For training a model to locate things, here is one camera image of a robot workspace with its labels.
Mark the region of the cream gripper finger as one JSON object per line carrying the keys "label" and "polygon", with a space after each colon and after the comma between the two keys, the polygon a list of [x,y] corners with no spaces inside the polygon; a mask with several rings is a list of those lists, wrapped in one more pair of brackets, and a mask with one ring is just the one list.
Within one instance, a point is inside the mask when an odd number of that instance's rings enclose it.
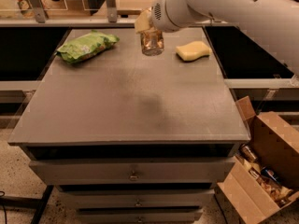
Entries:
{"label": "cream gripper finger", "polygon": [[151,10],[145,9],[135,20],[135,32],[137,34],[149,30],[152,27]]}

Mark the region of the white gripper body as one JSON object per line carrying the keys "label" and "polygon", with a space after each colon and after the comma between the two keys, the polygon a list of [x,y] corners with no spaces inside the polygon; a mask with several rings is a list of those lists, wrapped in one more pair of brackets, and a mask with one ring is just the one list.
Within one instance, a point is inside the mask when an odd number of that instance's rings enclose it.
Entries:
{"label": "white gripper body", "polygon": [[155,0],[151,7],[151,20],[155,28],[172,33],[186,27],[185,0]]}

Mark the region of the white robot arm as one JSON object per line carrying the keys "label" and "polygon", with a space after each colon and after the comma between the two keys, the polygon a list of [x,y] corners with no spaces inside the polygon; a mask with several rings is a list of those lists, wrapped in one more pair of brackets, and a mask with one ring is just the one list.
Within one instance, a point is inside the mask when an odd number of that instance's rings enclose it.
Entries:
{"label": "white robot arm", "polygon": [[172,33],[208,19],[238,26],[299,73],[299,6],[291,0],[155,0],[136,19],[135,30]]}

